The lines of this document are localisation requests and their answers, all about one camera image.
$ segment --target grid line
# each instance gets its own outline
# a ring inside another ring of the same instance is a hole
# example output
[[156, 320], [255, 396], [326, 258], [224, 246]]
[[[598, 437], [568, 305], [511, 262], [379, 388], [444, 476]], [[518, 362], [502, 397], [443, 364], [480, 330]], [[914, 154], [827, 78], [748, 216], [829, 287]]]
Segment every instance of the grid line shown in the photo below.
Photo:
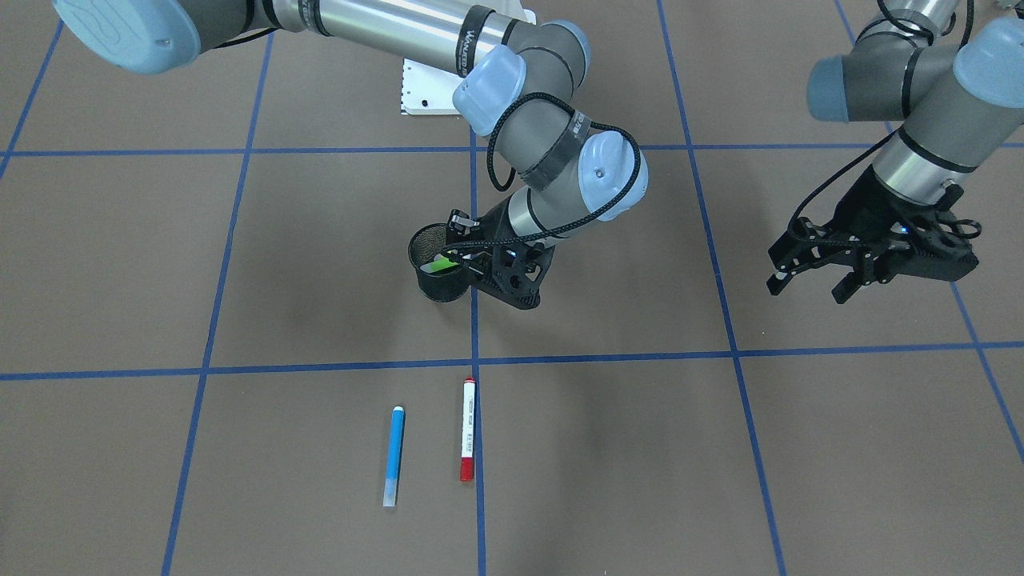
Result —
[[[469, 216], [477, 216], [477, 168], [476, 168], [476, 132], [469, 129]], [[480, 308], [479, 293], [476, 287], [470, 287], [470, 367], [473, 380], [476, 382], [476, 394], [473, 397], [473, 474], [476, 484], [476, 571], [479, 576], [487, 574], [487, 533], [486, 533], [486, 498], [483, 482], [483, 418], [480, 414]]]
[[665, 6], [662, 0], [656, 0], [658, 18], [662, 25], [662, 35], [665, 40], [665, 50], [669, 59], [669, 71], [672, 74], [672, 82], [676, 91], [676, 101], [679, 107], [679, 118], [683, 126], [683, 135], [686, 145], [689, 147], [690, 169], [693, 172], [693, 186], [696, 192], [697, 203], [700, 206], [700, 219], [703, 223], [705, 234], [708, 238], [708, 253], [711, 256], [712, 271], [715, 274], [715, 284], [718, 288], [719, 302], [722, 306], [722, 316], [725, 322], [725, 331], [729, 339], [729, 353], [732, 358], [733, 370], [736, 373], [736, 384], [739, 388], [739, 399], [743, 405], [743, 416], [746, 420], [746, 431], [750, 437], [751, 451], [754, 456], [754, 464], [757, 468], [758, 483], [761, 487], [761, 499], [764, 505], [765, 519], [768, 524], [768, 531], [771, 535], [772, 549], [775, 553], [775, 564], [779, 576], [786, 576], [785, 559], [782, 554], [782, 543], [778, 536], [778, 529], [775, 525], [775, 512], [771, 503], [771, 492], [768, 488], [768, 479], [765, 475], [764, 462], [761, 458], [761, 446], [758, 441], [757, 426], [754, 422], [754, 413], [751, 408], [750, 398], [746, 394], [746, 381], [743, 377], [743, 367], [737, 354], [736, 334], [732, 326], [732, 318], [729, 313], [729, 301], [725, 294], [725, 284], [722, 280], [722, 271], [718, 261], [718, 254], [715, 249], [715, 237], [712, 232], [711, 219], [708, 215], [708, 205], [705, 202], [703, 189], [700, 182], [700, 170], [697, 166], [696, 152], [693, 150], [693, 139], [690, 133], [689, 121], [686, 116], [686, 105], [683, 100], [683, 91], [679, 82], [679, 72], [676, 67], [675, 54], [672, 49], [672, 39], [669, 34], [669, 25], [666, 20]]
[[36, 75], [36, 81], [32, 83], [32, 89], [29, 90], [29, 97], [26, 98], [25, 107], [22, 109], [22, 115], [17, 119], [17, 125], [14, 126], [14, 133], [11, 134], [10, 141], [7, 143], [7, 151], [3, 155], [3, 159], [0, 160], [0, 180], [3, 179], [3, 175], [7, 171], [7, 165], [10, 163], [14, 148], [17, 146], [17, 138], [22, 136], [22, 129], [25, 128], [25, 122], [29, 119], [29, 113], [32, 111], [32, 105], [36, 100], [36, 94], [39, 92], [39, 87], [43, 84], [43, 77], [46, 76], [46, 70], [50, 67], [50, 59], [53, 57], [53, 52], [57, 48], [57, 42], [60, 40], [61, 32], [63, 32], [63, 20], [58, 20], [57, 27], [53, 31], [53, 38], [50, 40], [50, 45], [46, 49], [46, 56], [43, 58], [43, 64], [39, 67], [39, 74]]
[[836, 11], [839, 12], [839, 17], [843, 19], [843, 28], [846, 29], [846, 35], [850, 38], [850, 44], [857, 43], [857, 37], [853, 35], [853, 28], [850, 26], [850, 19], [846, 17], [846, 10], [843, 9], [843, 4], [839, 0], [833, 0], [836, 4]]
[[[873, 142], [761, 142], [761, 143], [652, 143], [641, 145], [640, 150], [688, 151], [688, 150], [864, 150]], [[1024, 148], [1024, 142], [1004, 142], [1000, 148]], [[351, 147], [351, 148], [196, 148], [196, 149], [153, 149], [153, 150], [12, 150], [0, 154], [3, 158], [63, 158], [90, 156], [243, 156], [249, 154], [440, 154], [466, 153], [469, 147]]]
[[196, 433], [199, 429], [200, 414], [203, 410], [203, 397], [206, 393], [207, 376], [210, 373], [210, 361], [213, 357], [213, 342], [217, 335], [217, 322], [220, 318], [220, 303], [224, 296], [224, 285], [227, 282], [227, 269], [231, 260], [231, 249], [234, 240], [234, 227], [239, 220], [239, 207], [245, 192], [246, 176], [249, 171], [251, 150], [256, 136], [256, 123], [259, 119], [260, 102], [263, 96], [263, 85], [266, 82], [266, 71], [270, 64], [270, 52], [273, 49], [273, 34], [266, 39], [263, 50], [263, 63], [260, 68], [259, 80], [256, 83], [256, 98], [253, 102], [252, 116], [249, 121], [249, 135], [246, 139], [246, 154], [242, 158], [239, 171], [239, 182], [234, 191], [234, 203], [231, 207], [231, 217], [227, 227], [227, 239], [224, 243], [224, 255], [220, 264], [220, 276], [217, 280], [217, 291], [213, 300], [213, 311], [210, 313], [210, 330], [207, 336], [206, 348], [203, 353], [203, 366], [200, 371], [199, 383], [196, 386], [196, 400], [193, 405], [191, 418], [188, 424], [188, 436], [185, 440], [184, 456], [181, 459], [181, 472], [178, 478], [177, 494], [174, 498], [174, 510], [171, 515], [171, 526], [167, 534], [167, 547], [164, 552], [162, 576], [170, 576], [171, 564], [174, 561], [174, 547], [177, 543], [178, 527], [181, 521], [181, 509], [184, 506], [185, 490], [188, 486], [188, 472], [191, 466], [193, 451], [196, 447]]
[[[740, 358], [778, 358], [803, 356], [854, 356], [865, 354], [918, 354], [929, 352], [1024, 348], [1024, 340], [992, 342], [949, 342], [926, 344], [888, 344], [878, 346], [836, 346], [804, 348], [755, 348], [737, 349]], [[417, 368], [451, 368], [455, 366], [514, 366], [528, 364], [585, 364], [597, 362], [658, 362], [674, 360], [712, 360], [731, 358], [732, 351], [679, 352], [679, 353], [637, 353], [577, 356], [534, 356], [494, 358], [450, 358], [440, 360], [408, 360], [387, 362], [339, 362], [326, 364], [278, 364], [252, 366], [211, 366], [209, 375], [225, 374], [275, 374], [287, 372], [343, 372], [355, 370], [410, 370]], [[125, 370], [85, 370], [57, 372], [8, 372], [0, 373], [0, 382], [34, 380], [87, 380], [97, 378], [146, 378], [159, 376], [198, 376], [203, 371], [195, 368], [152, 368]]]

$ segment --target pen holder cup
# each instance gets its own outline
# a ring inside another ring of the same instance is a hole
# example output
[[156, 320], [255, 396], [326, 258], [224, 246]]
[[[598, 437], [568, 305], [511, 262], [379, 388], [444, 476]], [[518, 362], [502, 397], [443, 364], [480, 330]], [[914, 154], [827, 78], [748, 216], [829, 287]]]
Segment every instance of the pen holder cup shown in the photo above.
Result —
[[447, 225], [443, 223], [423, 227], [409, 241], [409, 261], [416, 271], [416, 281], [423, 295], [435, 302], [451, 302], [469, 289], [467, 272], [462, 265], [436, 274], [424, 272], [420, 266], [432, 262], [434, 256], [449, 245]]

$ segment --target marker label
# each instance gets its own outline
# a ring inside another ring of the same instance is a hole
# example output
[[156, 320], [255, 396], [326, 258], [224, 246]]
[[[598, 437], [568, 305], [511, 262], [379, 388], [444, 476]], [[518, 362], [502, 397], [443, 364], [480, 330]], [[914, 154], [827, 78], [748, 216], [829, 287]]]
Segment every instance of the marker label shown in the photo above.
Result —
[[473, 480], [473, 425], [476, 409], [476, 381], [466, 378], [462, 388], [462, 463], [459, 480]]

